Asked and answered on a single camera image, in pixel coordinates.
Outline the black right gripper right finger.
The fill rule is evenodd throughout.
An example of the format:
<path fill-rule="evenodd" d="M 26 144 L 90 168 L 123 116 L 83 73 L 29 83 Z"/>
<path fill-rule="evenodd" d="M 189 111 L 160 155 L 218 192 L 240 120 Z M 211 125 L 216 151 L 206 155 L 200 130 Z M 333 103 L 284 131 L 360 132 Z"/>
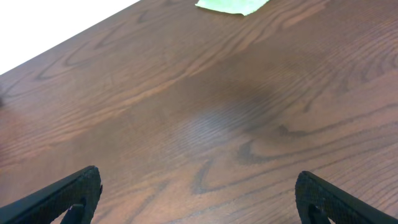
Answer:
<path fill-rule="evenodd" d="M 298 175 L 295 201 L 302 224 L 397 224 L 396 218 L 309 171 Z"/>

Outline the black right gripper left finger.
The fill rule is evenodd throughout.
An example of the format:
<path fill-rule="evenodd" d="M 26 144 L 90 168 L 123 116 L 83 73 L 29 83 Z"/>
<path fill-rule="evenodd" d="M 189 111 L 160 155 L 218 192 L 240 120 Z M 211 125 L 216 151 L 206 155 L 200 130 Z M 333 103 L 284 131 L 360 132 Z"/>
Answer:
<path fill-rule="evenodd" d="M 88 166 L 22 199 L 1 207 L 1 223 L 90 223 L 103 186 L 99 169 Z"/>

